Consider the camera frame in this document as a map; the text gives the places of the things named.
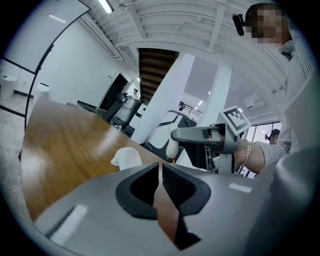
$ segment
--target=bracelet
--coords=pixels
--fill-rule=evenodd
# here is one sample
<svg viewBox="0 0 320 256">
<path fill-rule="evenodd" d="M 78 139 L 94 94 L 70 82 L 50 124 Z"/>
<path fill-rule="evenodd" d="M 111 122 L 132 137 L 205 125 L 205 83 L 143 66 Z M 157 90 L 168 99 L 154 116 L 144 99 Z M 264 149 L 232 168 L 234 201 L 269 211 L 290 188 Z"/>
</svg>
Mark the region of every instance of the bracelet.
<svg viewBox="0 0 320 256">
<path fill-rule="evenodd" d="M 242 164 L 242 166 L 245 166 L 245 164 L 247 163 L 248 161 L 248 158 L 249 158 L 249 155 L 251 153 L 251 143 L 249 143 L 248 140 L 245 140 L 246 141 L 246 156 L 245 156 L 245 161 L 244 163 Z"/>
</svg>

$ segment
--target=striped shirt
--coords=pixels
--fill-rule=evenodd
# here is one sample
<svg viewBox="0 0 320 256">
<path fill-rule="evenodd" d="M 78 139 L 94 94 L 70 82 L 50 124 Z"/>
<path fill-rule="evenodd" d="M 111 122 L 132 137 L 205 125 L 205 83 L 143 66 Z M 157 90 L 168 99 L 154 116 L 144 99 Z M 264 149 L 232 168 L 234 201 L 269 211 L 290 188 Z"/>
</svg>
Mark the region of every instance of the striped shirt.
<svg viewBox="0 0 320 256">
<path fill-rule="evenodd" d="M 280 49 L 281 54 L 290 61 L 284 80 L 286 106 L 295 99 L 317 66 L 316 59 L 305 37 L 290 19 L 289 31 L 292 40 L 286 42 Z M 296 136 L 285 119 L 282 121 L 277 145 L 269 145 L 263 142 L 257 142 L 256 144 L 263 151 L 266 166 L 275 165 L 280 158 L 299 149 Z"/>
</svg>

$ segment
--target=black cap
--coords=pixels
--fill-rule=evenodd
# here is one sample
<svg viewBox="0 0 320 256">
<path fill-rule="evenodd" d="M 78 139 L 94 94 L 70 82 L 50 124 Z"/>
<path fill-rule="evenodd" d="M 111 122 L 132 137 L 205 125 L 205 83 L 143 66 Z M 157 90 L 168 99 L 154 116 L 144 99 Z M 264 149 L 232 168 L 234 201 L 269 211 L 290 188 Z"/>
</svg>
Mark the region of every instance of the black cap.
<svg viewBox="0 0 320 256">
<path fill-rule="evenodd" d="M 271 137 L 272 137 L 273 135 L 278 135 L 278 136 L 279 136 L 279 134 L 280 134 L 280 130 L 279 130 L 279 129 L 273 129 L 273 130 L 271 131 L 270 136 L 267 138 L 268 141 L 270 141 L 270 139 L 271 139 Z"/>
</svg>

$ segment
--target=metal railing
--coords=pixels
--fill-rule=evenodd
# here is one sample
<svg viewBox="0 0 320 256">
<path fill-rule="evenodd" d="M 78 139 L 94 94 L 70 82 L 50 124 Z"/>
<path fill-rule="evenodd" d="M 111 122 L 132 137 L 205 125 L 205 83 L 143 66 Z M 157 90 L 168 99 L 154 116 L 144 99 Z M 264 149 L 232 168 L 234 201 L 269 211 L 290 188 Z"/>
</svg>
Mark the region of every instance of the metal railing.
<svg viewBox="0 0 320 256">
<path fill-rule="evenodd" d="M 194 109 L 193 107 L 191 107 L 187 104 L 184 104 L 184 106 L 185 106 L 185 108 L 181 112 L 184 113 L 185 115 L 189 116 L 195 122 L 198 122 L 201 115 L 202 115 L 202 112 Z"/>
</svg>

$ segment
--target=floor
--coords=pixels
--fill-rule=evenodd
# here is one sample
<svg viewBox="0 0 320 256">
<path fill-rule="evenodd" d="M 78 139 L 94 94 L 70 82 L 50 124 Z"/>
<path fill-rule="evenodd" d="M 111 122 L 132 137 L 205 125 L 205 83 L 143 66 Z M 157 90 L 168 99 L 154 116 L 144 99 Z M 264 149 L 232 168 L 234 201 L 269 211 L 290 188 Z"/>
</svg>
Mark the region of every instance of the floor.
<svg viewBox="0 0 320 256">
<path fill-rule="evenodd" d="M 27 97 L 14 94 L 0 105 L 24 113 Z M 29 114 L 33 109 L 33 100 L 29 103 Z M 30 221 L 21 184 L 21 165 L 18 155 L 24 139 L 24 122 L 21 116 L 0 109 L 0 189 L 11 210 Z"/>
</svg>

